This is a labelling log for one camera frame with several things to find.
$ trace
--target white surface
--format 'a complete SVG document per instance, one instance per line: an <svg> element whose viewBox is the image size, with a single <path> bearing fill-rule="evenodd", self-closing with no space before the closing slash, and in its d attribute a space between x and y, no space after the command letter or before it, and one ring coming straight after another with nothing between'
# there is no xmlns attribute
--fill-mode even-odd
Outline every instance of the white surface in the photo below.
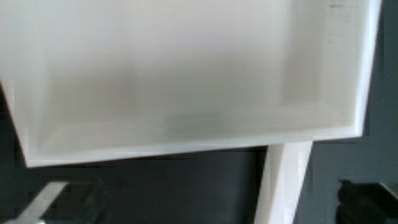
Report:
<svg viewBox="0 0 398 224"><path fill-rule="evenodd" d="M271 145L255 224L292 224L313 142Z"/></svg>
<svg viewBox="0 0 398 224"><path fill-rule="evenodd" d="M27 165L361 136L381 0L4 0Z"/></svg>
<svg viewBox="0 0 398 224"><path fill-rule="evenodd" d="M27 209L17 220L8 221L6 224L42 224L42 216L49 210L54 200L65 190L68 182L52 182L38 194Z"/></svg>

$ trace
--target black object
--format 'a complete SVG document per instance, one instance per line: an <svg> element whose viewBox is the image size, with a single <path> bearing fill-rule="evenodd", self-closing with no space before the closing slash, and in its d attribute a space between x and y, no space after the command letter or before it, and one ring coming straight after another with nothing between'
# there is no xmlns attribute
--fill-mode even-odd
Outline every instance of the black object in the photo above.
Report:
<svg viewBox="0 0 398 224"><path fill-rule="evenodd" d="M342 181L337 224L398 223L397 185L386 183L354 184Z"/></svg>
<svg viewBox="0 0 398 224"><path fill-rule="evenodd" d="M106 211L106 192L95 183L70 183L42 220L47 224L97 224Z"/></svg>

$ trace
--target dark wall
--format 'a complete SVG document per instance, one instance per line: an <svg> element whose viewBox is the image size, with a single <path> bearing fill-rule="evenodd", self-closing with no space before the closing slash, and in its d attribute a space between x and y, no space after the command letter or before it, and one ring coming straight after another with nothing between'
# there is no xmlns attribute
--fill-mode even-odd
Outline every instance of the dark wall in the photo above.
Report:
<svg viewBox="0 0 398 224"><path fill-rule="evenodd" d="M315 144L297 224L335 224L340 179L398 183L397 0L384 0L383 7L367 125L361 139Z"/></svg>

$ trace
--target white frame edge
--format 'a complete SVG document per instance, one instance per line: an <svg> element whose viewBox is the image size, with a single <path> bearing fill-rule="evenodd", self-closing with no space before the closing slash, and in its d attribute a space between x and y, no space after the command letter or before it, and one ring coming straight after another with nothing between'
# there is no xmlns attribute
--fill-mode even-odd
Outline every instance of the white frame edge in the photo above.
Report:
<svg viewBox="0 0 398 224"><path fill-rule="evenodd" d="M313 142L269 146L255 224L292 224Z"/></svg>

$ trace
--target white easel leg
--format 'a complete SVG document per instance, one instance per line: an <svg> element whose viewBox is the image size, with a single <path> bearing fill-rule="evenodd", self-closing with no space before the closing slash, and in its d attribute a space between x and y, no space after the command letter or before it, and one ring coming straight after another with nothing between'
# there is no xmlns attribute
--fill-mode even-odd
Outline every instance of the white easel leg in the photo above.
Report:
<svg viewBox="0 0 398 224"><path fill-rule="evenodd" d="M313 142L269 146L255 224L292 224Z"/></svg>

